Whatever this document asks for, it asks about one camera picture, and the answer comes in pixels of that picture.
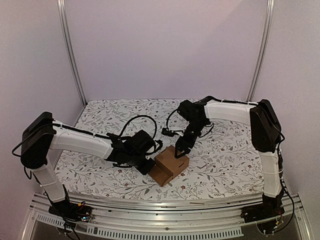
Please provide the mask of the brown cardboard box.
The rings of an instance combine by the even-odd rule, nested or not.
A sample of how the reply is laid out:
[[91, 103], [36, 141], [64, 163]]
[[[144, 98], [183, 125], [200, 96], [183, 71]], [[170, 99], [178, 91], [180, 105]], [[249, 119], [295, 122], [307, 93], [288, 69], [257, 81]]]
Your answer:
[[189, 157], [183, 155], [175, 158], [175, 150], [175, 147], [170, 145], [160, 152], [154, 158], [155, 166], [148, 173], [161, 187], [166, 186], [189, 166]]

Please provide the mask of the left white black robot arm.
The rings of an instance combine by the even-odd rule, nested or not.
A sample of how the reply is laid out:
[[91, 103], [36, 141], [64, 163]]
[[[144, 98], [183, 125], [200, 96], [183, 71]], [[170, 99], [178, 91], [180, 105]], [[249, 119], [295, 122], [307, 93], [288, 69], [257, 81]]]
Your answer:
[[11, 151], [25, 169], [29, 169], [55, 209], [63, 216], [74, 213], [67, 191], [47, 159], [50, 150], [87, 154], [111, 162], [116, 168], [136, 168], [148, 174], [155, 162], [150, 158], [162, 147], [153, 136], [139, 130], [132, 136], [98, 133], [78, 129], [54, 120], [52, 113], [43, 112], [23, 132], [22, 140]]

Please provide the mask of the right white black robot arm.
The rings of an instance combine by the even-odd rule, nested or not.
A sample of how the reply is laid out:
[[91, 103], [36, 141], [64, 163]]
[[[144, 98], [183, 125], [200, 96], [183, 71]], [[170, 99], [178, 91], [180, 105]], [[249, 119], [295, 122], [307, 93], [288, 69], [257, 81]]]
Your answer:
[[258, 213], [262, 218], [274, 214], [278, 210], [278, 203], [274, 199], [283, 193], [281, 143], [285, 137], [270, 101], [244, 102], [207, 96], [195, 102], [184, 100], [176, 111], [188, 122], [175, 143], [174, 156], [177, 159], [191, 152], [203, 128], [215, 120], [238, 122], [250, 127], [251, 143], [262, 163], [263, 194], [269, 198], [259, 206]]

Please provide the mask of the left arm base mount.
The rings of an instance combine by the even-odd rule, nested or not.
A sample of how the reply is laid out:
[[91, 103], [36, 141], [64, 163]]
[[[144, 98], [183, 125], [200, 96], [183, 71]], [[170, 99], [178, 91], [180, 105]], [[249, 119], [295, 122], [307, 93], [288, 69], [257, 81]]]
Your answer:
[[49, 213], [61, 217], [71, 222], [88, 222], [92, 218], [93, 208], [88, 206], [85, 201], [74, 203], [70, 201], [68, 193], [61, 201], [50, 202]]

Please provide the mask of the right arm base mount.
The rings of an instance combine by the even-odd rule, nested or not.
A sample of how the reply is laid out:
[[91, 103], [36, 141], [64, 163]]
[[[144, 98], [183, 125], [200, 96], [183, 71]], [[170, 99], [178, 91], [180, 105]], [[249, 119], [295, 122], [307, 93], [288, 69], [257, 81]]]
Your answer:
[[281, 195], [269, 197], [263, 194], [262, 203], [243, 207], [240, 217], [244, 219], [245, 223], [250, 223], [276, 217], [284, 213]]

